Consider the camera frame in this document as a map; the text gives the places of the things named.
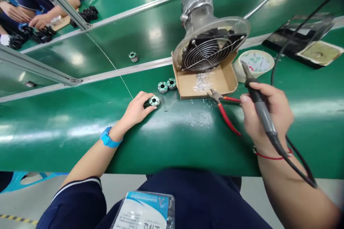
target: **fume extractor fan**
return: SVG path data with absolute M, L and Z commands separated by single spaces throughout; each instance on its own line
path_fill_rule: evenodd
M 215 68 L 247 39 L 250 23 L 235 16 L 216 18 L 212 0 L 181 2 L 181 20 L 186 35 L 173 52 L 177 70 Z

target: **blue wristwatch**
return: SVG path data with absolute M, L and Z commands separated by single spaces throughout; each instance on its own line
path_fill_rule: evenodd
M 111 148 L 116 148 L 118 147 L 121 142 L 123 141 L 123 139 L 120 142 L 115 142 L 113 141 L 110 136 L 109 136 L 109 132 L 111 130 L 111 126 L 106 128 L 100 135 L 100 139 L 103 141 L 105 146 L 111 147 Z

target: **right hand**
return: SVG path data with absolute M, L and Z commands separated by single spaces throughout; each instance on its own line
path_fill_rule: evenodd
M 145 117 L 150 112 L 157 109 L 156 106 L 149 106 L 146 108 L 143 107 L 143 104 L 152 96 L 154 96 L 153 93 L 140 91 L 137 96 L 129 103 L 128 108 L 126 109 L 121 121 L 130 127 L 142 122 L 143 119 L 145 119 Z
M 7 2 L 0 2 L 0 8 L 8 17 L 16 22 L 29 23 L 31 21 L 31 18 L 27 14 Z
M 287 150 L 286 134 L 293 122 L 294 115 L 290 109 L 288 99 L 283 91 L 264 83 L 250 83 L 254 89 L 260 90 L 267 96 L 270 103 L 270 115 L 278 133 L 278 138 L 285 150 Z M 266 156 L 276 156 L 277 152 L 270 143 L 263 125 L 257 115 L 252 99 L 244 94 L 240 97 L 244 111 L 244 126 L 247 134 L 253 140 L 258 153 Z

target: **red string bracelet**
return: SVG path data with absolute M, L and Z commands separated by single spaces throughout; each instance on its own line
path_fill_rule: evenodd
M 293 156 L 293 151 L 290 148 L 288 148 L 288 150 L 289 150 L 288 151 L 288 157 Z M 271 159 L 271 160 L 282 160 L 282 159 L 284 159 L 283 157 L 267 157 L 267 156 L 263 156 L 263 155 L 258 153 L 258 151 L 257 151 L 255 146 L 253 147 L 253 153 L 255 153 L 257 156 L 260 156 L 260 157 L 263 157 L 263 158 L 266 158 L 266 159 Z

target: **red handle pliers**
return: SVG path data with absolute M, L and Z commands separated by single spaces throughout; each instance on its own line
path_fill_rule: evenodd
M 207 93 L 209 97 L 213 98 L 216 100 L 216 102 L 218 103 L 218 107 L 220 109 L 220 112 L 222 114 L 222 117 L 224 118 L 226 124 L 228 125 L 228 127 L 238 136 L 241 136 L 241 133 L 238 132 L 237 129 L 235 129 L 235 127 L 233 126 L 233 124 L 230 122 L 227 113 L 225 112 L 225 109 L 223 108 L 223 105 L 220 102 L 220 99 L 224 99 L 224 100 L 228 100 L 228 101 L 232 101 L 232 102 L 236 102 L 236 103 L 241 103 L 240 99 L 238 98 L 231 98 L 231 97 L 224 97 L 222 96 L 220 93 L 216 92 L 213 89 L 210 89 L 211 94 Z

